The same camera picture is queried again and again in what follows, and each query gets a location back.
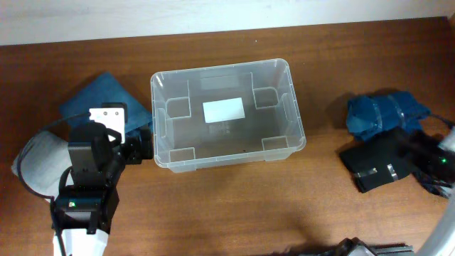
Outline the light blue jeans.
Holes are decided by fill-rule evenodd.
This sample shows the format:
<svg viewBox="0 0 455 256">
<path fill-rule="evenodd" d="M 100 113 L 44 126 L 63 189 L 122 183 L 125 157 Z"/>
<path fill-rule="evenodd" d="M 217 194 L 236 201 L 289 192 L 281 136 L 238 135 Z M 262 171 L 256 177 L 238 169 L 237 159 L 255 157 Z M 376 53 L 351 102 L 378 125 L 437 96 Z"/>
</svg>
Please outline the light blue jeans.
<svg viewBox="0 0 455 256">
<path fill-rule="evenodd" d="M 24 181 L 35 192 L 57 198 L 60 177 L 72 165 L 68 143 L 45 131 L 34 137 L 24 154 L 21 161 Z"/>
</svg>

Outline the black taped clothing bundle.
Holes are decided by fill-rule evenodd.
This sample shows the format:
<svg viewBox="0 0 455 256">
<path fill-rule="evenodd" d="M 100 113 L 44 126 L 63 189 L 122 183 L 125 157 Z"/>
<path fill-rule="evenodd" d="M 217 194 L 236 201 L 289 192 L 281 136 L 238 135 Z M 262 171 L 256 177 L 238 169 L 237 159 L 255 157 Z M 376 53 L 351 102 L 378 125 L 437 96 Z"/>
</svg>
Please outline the black taped clothing bundle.
<svg viewBox="0 0 455 256">
<path fill-rule="evenodd" d="M 394 128 L 338 153 L 361 193 L 399 181 L 419 169 L 406 157 L 409 134 Z"/>
</svg>

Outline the blue taped clothing bundle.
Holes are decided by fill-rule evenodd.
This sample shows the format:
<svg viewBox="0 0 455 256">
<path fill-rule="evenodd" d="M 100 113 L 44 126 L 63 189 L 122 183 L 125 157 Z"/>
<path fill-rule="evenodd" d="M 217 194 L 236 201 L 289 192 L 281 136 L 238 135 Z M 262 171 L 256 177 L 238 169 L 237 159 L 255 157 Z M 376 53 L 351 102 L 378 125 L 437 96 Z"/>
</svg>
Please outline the blue taped clothing bundle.
<svg viewBox="0 0 455 256">
<path fill-rule="evenodd" d="M 367 141 L 396 127 L 408 133 L 420 130 L 419 121 L 430 114 L 430 109 L 419 103 L 410 92 L 363 95 L 348 101 L 346 126 L 356 139 Z"/>
</svg>

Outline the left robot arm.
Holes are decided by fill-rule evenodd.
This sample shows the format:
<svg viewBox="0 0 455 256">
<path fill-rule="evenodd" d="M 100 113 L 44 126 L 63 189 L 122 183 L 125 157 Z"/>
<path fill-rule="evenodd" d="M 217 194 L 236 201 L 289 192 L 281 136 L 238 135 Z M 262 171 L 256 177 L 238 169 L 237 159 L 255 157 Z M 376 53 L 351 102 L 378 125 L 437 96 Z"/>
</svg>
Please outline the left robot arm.
<svg viewBox="0 0 455 256">
<path fill-rule="evenodd" d="M 86 112 L 88 122 L 71 129 L 71 165 L 63 172 L 58 196 L 50 201 L 54 252 L 57 255 L 102 255 L 119 204 L 117 184 L 128 165 L 152 159 L 148 126 L 128 137 L 127 104 L 108 102 Z"/>
</svg>

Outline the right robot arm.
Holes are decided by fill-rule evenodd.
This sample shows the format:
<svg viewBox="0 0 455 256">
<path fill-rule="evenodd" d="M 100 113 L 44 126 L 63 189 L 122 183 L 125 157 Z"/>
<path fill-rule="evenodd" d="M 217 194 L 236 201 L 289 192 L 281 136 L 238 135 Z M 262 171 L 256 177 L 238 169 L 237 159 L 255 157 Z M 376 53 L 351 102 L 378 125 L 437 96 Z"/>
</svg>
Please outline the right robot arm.
<svg viewBox="0 0 455 256">
<path fill-rule="evenodd" d="M 413 176 L 436 204 L 439 217 L 416 255 L 454 254 L 454 132 L 428 135 L 419 131 L 402 141 L 402 157 L 416 170 Z"/>
</svg>

